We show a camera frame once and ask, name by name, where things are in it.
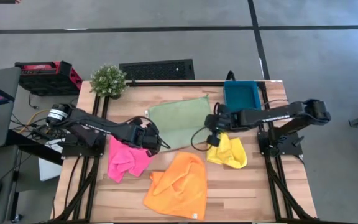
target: green cloth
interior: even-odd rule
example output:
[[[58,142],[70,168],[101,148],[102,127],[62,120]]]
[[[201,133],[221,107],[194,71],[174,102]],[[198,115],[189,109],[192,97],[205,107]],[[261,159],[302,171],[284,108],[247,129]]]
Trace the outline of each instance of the green cloth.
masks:
[[[204,126],[205,117],[211,113],[208,96],[165,103],[148,110],[149,118],[160,130],[160,137],[171,147],[161,147],[161,151],[170,151],[190,146],[192,135]],[[205,142],[211,132],[205,128],[193,139],[193,144]]]

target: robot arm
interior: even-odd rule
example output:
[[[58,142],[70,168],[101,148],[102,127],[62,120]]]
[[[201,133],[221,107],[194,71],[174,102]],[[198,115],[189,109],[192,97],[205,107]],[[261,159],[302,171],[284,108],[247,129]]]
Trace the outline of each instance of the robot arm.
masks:
[[[157,154],[162,144],[156,125],[150,122],[146,128],[143,128],[140,117],[135,117],[128,123],[115,123],[88,114],[81,109],[72,108],[70,105],[53,105],[47,123],[51,128],[67,129],[88,147],[93,147],[98,135],[94,131],[89,132],[84,126],[111,134],[130,147],[148,149],[149,156]]]
[[[204,122],[213,133],[208,137],[207,142],[218,146],[217,135],[220,132],[248,131],[261,124],[287,118],[293,119],[284,126],[275,128],[274,139],[295,133],[311,124],[324,125],[331,120],[331,115],[327,112],[324,102],[319,100],[296,101],[267,110],[244,109],[234,112],[227,106],[217,103],[214,114],[208,115]]]

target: potted plant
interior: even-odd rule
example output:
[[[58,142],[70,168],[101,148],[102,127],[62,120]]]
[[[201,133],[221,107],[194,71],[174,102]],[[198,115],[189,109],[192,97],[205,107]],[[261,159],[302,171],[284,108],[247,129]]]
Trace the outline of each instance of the potted plant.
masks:
[[[98,96],[110,96],[113,99],[120,98],[126,89],[125,76],[115,65],[103,65],[91,75],[91,92]]]

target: wooden tabletop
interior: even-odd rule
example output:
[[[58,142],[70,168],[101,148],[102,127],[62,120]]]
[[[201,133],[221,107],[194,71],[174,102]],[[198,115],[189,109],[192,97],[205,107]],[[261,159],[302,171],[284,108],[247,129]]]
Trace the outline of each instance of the wooden tabletop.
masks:
[[[286,99],[282,81],[265,81],[269,101]],[[199,98],[207,95],[211,109],[215,102],[223,102],[223,88],[220,86],[153,86],[130,87],[118,100],[109,100],[107,119],[122,122],[133,116],[144,115],[151,106],[178,100]],[[95,95],[90,93],[90,83],[83,82],[78,107],[92,113]],[[287,104],[285,101],[271,103],[271,107]],[[99,104],[101,114],[103,99]],[[276,126],[286,121],[275,122]],[[180,149],[197,154],[206,164],[208,179],[208,201],[205,221],[217,222],[251,222],[274,221],[272,199],[265,161],[259,152],[256,134],[258,129],[243,133],[231,133],[230,137],[240,137],[247,154],[247,165],[242,169],[232,169],[206,161],[205,152],[199,152],[191,147]],[[126,174],[120,184],[115,183],[107,175],[108,142],[105,154],[99,163],[98,178],[94,195],[92,222],[193,222],[182,217],[161,215],[143,205],[143,199],[150,187],[150,173],[153,170],[166,170],[178,151],[162,152],[154,156],[151,164],[140,177]],[[68,179],[76,158],[65,159],[62,174],[55,197],[56,214],[59,215],[64,206]],[[316,212],[303,164],[294,156],[282,156],[283,168],[287,179],[288,189],[297,202],[311,216]],[[69,201],[76,193],[80,179],[82,159],[75,169],[70,186]],[[277,189],[282,217],[285,217],[285,207],[281,192]],[[85,204],[88,193],[84,194],[80,218],[85,215]]]

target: gray floor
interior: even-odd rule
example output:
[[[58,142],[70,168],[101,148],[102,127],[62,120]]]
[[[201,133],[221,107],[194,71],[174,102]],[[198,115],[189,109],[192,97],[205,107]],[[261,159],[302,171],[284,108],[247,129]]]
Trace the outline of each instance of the gray floor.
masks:
[[[358,25],[358,0],[254,0],[260,26]],[[23,0],[0,5],[0,29],[73,29],[160,26],[250,26],[243,0]],[[358,30],[262,31],[271,79],[282,79],[290,101],[324,100],[333,117],[302,131],[306,171],[318,216],[358,223]],[[105,34],[0,34],[0,68],[18,61],[66,60],[84,79],[104,63],[192,58],[197,79],[262,79],[250,31]],[[14,112],[35,112],[19,89]],[[40,98],[40,109],[72,98]],[[37,173],[36,161],[26,174]],[[23,223],[46,220],[57,180],[21,195]],[[35,201],[41,195],[43,202]]]

